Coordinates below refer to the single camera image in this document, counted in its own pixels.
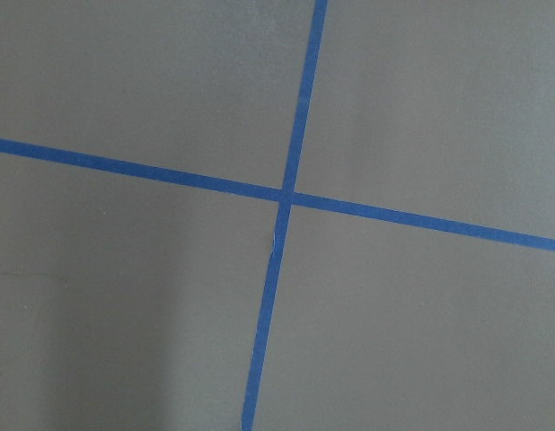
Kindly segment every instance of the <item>blue line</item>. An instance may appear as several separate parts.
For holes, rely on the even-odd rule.
[[[21,155],[32,159],[71,164],[83,168],[96,169],[98,171],[119,173],[132,177],[222,191],[224,193],[233,193],[234,195],[273,200],[276,202],[281,200],[283,194],[281,190],[272,189],[270,187],[197,175],[196,173],[157,168],[140,163],[124,162],[97,155],[58,150],[46,146],[23,144],[6,139],[0,139],[0,153]]]
[[[394,209],[371,207],[369,205],[355,204],[343,200],[295,193],[294,205],[333,211],[351,216],[373,218],[374,220],[383,220],[385,222],[406,224],[408,226],[422,227],[434,231],[456,233],[459,235],[481,238],[483,240],[507,242],[509,244],[523,245],[535,249],[555,251],[555,240],[551,238],[504,231],[502,229],[480,226],[478,224],[455,222],[453,220],[430,217],[428,215],[422,216],[419,214],[405,213]]]
[[[276,227],[274,230],[274,247],[269,257],[266,282],[261,297],[260,316],[258,318],[256,338],[253,343],[253,351],[251,354],[250,373],[246,386],[245,400],[243,402],[242,431],[252,431],[253,419],[255,417],[256,407],[258,404],[261,374],[266,356],[266,348],[268,346],[269,326],[271,324],[271,316],[274,310],[276,291],[278,289],[279,271],[281,269],[281,261],[286,245],[289,215],[292,209],[295,180],[297,178],[297,171],[299,169],[299,162],[302,155],[305,125],[307,123],[307,116],[310,109],[310,100],[312,98],[313,80],[315,77],[315,70],[317,68],[317,59],[320,53],[320,45],[322,43],[322,32],[326,9],[327,0],[315,1],[312,27],[310,29],[309,41],[305,53],[304,71],[302,73],[302,81],[300,83],[292,137],[287,154],[286,171],[284,173],[284,181],[282,184],[283,195],[282,200],[279,203],[279,209],[277,210]]]

